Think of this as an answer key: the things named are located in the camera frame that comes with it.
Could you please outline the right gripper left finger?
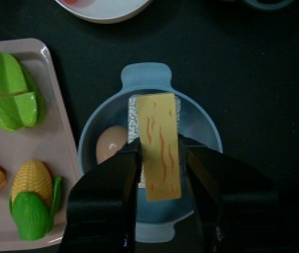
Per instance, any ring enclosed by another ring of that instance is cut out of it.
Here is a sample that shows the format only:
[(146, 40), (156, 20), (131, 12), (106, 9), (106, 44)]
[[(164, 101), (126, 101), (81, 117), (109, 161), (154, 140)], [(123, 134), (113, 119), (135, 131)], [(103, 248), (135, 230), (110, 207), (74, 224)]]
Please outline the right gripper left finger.
[(58, 253), (135, 253), (142, 145), (137, 139), (73, 187)]

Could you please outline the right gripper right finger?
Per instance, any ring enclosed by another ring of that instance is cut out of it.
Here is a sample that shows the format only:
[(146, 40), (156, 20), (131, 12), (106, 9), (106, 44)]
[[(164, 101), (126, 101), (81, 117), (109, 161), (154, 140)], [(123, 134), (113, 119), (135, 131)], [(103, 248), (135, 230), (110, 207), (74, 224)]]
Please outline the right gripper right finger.
[(180, 147), (204, 253), (289, 253), (270, 179), (189, 137)]

